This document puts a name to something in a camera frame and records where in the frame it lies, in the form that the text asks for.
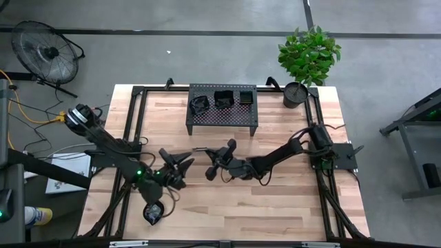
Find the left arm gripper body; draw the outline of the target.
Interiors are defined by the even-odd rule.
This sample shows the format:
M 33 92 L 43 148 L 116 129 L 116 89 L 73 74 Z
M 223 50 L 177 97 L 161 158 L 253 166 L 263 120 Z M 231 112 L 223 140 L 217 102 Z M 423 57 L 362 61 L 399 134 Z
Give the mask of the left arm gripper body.
M 163 187 L 172 187 L 181 190 L 186 187 L 184 178 L 181 175 L 181 164 L 175 164 L 172 154 L 164 148 L 159 150 L 159 155 L 164 160 L 163 166 L 153 172 L 153 179 Z

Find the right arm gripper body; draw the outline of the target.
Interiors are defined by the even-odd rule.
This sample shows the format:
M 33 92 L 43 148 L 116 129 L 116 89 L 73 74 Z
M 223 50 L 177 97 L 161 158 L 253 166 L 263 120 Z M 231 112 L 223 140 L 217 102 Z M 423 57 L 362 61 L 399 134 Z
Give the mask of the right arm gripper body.
M 236 141 L 234 139 L 230 139 L 227 142 L 227 146 L 224 148 L 224 155 L 220 158 L 220 167 L 230 173 L 232 178 L 241 178 L 243 180 L 252 179 L 256 173 L 254 172 L 254 168 L 251 163 L 246 160 L 237 159 L 234 157 L 233 152 L 236 149 Z M 217 175 L 216 171 L 207 171 L 205 172 L 205 177 L 209 181 L 213 181 Z

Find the black leaf shaped mini plate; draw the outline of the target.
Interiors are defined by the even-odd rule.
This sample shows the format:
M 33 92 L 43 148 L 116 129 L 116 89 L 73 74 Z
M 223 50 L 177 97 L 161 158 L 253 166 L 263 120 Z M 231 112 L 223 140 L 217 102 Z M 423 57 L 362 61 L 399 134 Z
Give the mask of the black leaf shaped mini plate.
M 210 103 L 207 96 L 197 96 L 189 102 L 190 113 L 193 116 L 206 113 L 210 109 Z
M 143 209 L 143 217 L 149 224 L 155 225 L 163 217 L 164 211 L 164 204 L 161 201 L 148 203 Z

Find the black wavy square mini plate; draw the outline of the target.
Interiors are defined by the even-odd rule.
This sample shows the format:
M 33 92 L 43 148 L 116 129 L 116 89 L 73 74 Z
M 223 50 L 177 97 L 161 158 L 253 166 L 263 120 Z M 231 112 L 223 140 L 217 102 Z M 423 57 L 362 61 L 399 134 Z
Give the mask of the black wavy square mini plate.
M 214 105 L 220 110 L 231 108 L 234 105 L 234 92 L 231 90 L 215 91 Z

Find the white paper booklet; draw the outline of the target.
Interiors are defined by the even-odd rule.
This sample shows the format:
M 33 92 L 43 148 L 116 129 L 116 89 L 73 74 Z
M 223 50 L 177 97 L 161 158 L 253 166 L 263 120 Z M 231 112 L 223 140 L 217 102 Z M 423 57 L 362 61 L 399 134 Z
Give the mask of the white paper booklet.
M 46 194 L 61 194 L 68 192 L 85 191 L 88 187 L 86 181 L 90 176 L 91 157 L 86 153 L 58 153 L 52 156 L 53 165 L 61 168 L 56 178 L 47 181 Z

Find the black diagonal bar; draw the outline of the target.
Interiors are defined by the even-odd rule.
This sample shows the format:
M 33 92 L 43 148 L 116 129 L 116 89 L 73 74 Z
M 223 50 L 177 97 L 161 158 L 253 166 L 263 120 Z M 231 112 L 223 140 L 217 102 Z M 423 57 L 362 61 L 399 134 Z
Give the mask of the black diagonal bar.
M 68 169 L 47 163 L 13 149 L 8 149 L 6 156 L 0 159 L 0 168 L 10 167 L 18 164 L 22 164 L 25 171 L 32 172 L 40 176 L 46 176 L 47 178 L 58 180 L 77 187 L 82 187 L 84 189 L 88 189 L 90 186 L 90 179 L 87 176 L 82 176 L 78 173 L 71 172 Z

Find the white and yellow bottle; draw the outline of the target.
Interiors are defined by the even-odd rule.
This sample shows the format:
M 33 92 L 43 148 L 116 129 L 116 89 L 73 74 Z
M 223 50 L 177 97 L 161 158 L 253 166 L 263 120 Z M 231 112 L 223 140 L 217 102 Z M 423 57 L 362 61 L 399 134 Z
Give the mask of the white and yellow bottle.
M 24 213 L 27 228 L 46 225 L 52 219 L 52 210 L 48 208 L 25 206 Z

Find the grey desk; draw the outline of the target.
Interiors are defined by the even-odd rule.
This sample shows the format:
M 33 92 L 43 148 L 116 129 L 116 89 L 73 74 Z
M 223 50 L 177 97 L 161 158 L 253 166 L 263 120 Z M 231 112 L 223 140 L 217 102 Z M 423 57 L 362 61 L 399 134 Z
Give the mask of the grey desk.
M 0 79 L 0 191 L 12 190 L 12 217 L 0 223 L 0 246 L 25 242 L 23 165 L 8 163 L 8 94 L 6 81 Z

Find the black computer mouse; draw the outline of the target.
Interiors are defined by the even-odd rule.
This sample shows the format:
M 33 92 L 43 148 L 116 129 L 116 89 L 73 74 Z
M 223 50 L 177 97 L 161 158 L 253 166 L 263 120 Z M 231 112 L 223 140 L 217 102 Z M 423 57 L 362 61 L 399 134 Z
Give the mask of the black computer mouse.
M 14 215 L 13 190 L 0 190 L 0 223 L 5 223 Z

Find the black round floor fan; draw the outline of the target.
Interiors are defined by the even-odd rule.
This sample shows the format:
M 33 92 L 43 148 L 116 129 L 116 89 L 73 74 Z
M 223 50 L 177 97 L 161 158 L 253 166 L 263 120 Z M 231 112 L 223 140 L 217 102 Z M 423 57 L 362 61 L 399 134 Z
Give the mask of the black round floor fan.
M 25 72 L 11 72 L 12 80 L 35 81 L 73 98 L 77 95 L 61 86 L 79 72 L 84 49 L 52 26 L 38 21 L 22 21 L 11 30 L 11 46 Z

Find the dark grey metal cart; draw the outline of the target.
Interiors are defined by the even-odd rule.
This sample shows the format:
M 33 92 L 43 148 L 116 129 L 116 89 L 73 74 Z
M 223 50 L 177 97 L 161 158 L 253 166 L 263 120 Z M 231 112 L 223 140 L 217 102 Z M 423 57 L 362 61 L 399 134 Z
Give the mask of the dark grey metal cart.
M 388 136 L 399 132 L 413 171 L 418 189 L 402 195 L 403 200 L 441 196 L 441 187 L 428 188 L 422 165 L 436 165 L 441 178 L 441 87 L 411 105 L 408 110 L 380 133 Z

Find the black box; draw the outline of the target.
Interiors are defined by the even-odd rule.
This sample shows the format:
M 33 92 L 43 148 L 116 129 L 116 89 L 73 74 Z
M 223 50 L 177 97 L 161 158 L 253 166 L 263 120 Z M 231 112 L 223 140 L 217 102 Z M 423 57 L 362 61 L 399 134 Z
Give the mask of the black box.
M 422 165 L 428 188 L 441 187 L 441 178 L 435 164 L 425 163 Z

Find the black aluminium table frame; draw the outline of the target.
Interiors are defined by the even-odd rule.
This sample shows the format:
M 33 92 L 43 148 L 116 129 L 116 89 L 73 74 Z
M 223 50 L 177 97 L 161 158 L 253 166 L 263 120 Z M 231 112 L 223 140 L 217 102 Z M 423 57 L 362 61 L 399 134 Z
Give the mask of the black aluminium table frame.
M 193 147 L 221 147 L 231 138 L 238 143 L 237 157 L 264 156 L 280 147 L 297 130 L 307 125 L 305 107 L 283 105 L 283 94 L 271 86 L 257 87 L 258 128 L 254 135 L 247 127 L 185 126 L 188 87 L 123 85 L 114 87 L 106 130 L 117 138 L 138 134 L 148 154 L 160 148 L 181 153 Z M 142 217 L 145 202 L 132 192 L 117 207 L 125 212 L 123 236 L 142 240 L 257 240 L 297 241 L 325 239 L 321 202 L 315 171 L 305 155 L 279 164 L 271 178 L 228 180 L 219 174 L 205 178 L 210 161 L 203 153 L 185 179 L 180 200 L 164 202 L 174 213 L 157 225 Z

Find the silver metal bracket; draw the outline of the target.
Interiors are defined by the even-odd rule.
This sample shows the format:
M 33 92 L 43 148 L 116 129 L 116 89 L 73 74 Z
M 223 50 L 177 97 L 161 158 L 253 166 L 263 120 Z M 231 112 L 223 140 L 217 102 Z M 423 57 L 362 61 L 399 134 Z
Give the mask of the silver metal bracket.
M 147 240 L 120 240 L 110 242 L 109 248 L 146 248 L 148 245 Z
M 341 248 L 337 242 L 302 242 L 302 248 Z

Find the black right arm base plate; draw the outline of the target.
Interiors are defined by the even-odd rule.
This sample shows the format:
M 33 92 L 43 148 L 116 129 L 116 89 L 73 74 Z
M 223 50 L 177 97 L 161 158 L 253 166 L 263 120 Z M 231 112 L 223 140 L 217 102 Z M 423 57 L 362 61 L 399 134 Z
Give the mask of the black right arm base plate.
M 351 143 L 334 143 L 326 154 L 310 156 L 309 162 L 312 169 L 357 169 L 356 154 L 363 148 L 363 145 L 354 148 Z

